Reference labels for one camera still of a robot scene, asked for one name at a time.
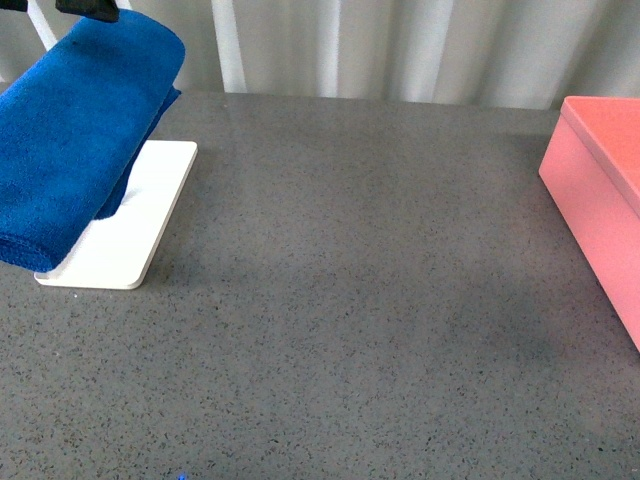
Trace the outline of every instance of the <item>speckled surface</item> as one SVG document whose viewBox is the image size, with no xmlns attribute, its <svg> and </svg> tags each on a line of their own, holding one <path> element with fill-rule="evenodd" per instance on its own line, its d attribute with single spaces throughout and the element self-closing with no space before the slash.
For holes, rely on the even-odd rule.
<svg viewBox="0 0 640 480">
<path fill-rule="evenodd" d="M 640 478 L 640 355 L 557 112 L 185 94 L 143 286 L 0 265 L 0 479 Z"/>
</svg>

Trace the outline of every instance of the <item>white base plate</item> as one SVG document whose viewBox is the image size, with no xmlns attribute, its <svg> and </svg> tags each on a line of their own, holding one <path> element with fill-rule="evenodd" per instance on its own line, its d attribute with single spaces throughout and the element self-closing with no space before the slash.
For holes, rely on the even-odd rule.
<svg viewBox="0 0 640 480">
<path fill-rule="evenodd" d="M 193 142 L 147 141 L 116 214 L 92 221 L 42 285 L 131 290 L 142 283 L 196 158 Z"/>
</svg>

